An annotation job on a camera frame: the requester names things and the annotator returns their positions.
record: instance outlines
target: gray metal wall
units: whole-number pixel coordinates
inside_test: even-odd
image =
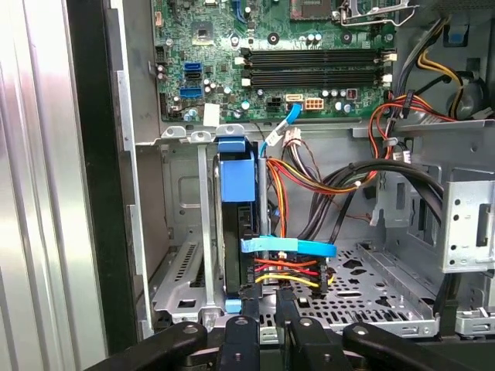
[[[0,368],[107,352],[60,1],[0,2]]]

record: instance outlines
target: blue sata port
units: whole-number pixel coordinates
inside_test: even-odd
[[[179,89],[179,96],[181,98],[201,98],[203,96],[203,90],[200,87],[181,87]]]
[[[200,62],[186,62],[184,63],[184,72],[203,72],[203,65]]]

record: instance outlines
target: chip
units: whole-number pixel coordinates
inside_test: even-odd
[[[332,19],[332,0],[290,0],[292,21]]]

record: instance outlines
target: white label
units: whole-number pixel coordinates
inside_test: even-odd
[[[204,104],[204,126],[213,126],[216,128],[220,125],[220,105],[205,103]]]

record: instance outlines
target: orange wire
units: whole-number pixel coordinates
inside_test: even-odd
[[[281,265],[283,267],[308,267],[309,265],[316,264],[316,260],[306,261],[305,263],[289,263],[288,261],[280,260],[265,260],[265,259],[254,259],[256,263],[270,264],[270,265]]]

